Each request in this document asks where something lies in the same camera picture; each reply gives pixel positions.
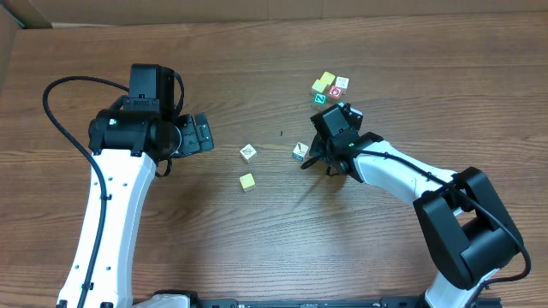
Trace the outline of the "white feather picture block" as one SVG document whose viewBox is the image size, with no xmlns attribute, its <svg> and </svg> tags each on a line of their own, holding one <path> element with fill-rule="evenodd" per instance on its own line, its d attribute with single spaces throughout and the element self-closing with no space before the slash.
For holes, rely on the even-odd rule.
<svg viewBox="0 0 548 308">
<path fill-rule="evenodd" d="M 304 162 L 307 156 L 308 150 L 309 150 L 308 145 L 298 142 L 294 150 L 292 151 L 292 157 L 301 162 Z"/>
</svg>

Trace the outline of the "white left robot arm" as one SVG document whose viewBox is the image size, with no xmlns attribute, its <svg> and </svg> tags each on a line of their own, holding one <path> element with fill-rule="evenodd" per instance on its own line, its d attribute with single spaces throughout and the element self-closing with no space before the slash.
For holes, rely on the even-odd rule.
<svg viewBox="0 0 548 308">
<path fill-rule="evenodd" d="M 174 98 L 181 84 L 170 68 L 135 64 L 124 95 L 91 120 L 89 145 L 70 139 L 92 168 L 79 243 L 57 306 L 133 304 L 134 248 L 158 164 L 214 147 L 206 115 L 184 115 L 182 99 Z"/>
</svg>

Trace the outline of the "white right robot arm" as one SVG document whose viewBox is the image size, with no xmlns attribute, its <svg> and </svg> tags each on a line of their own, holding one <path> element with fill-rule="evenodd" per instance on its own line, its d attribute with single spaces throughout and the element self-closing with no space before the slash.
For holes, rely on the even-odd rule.
<svg viewBox="0 0 548 308">
<path fill-rule="evenodd" d="M 484 299 L 481 293 L 527 277 L 532 262 L 487 175 L 475 167 L 455 172 L 411 158 L 375 133 L 360 134 L 362 119 L 344 103 L 313 115 L 311 157 L 301 167 L 323 161 L 328 176 L 348 175 L 413 206 L 438 274 L 406 306 L 499 307 L 499 299 Z M 517 254 L 524 258 L 524 270 L 496 277 Z"/>
</svg>

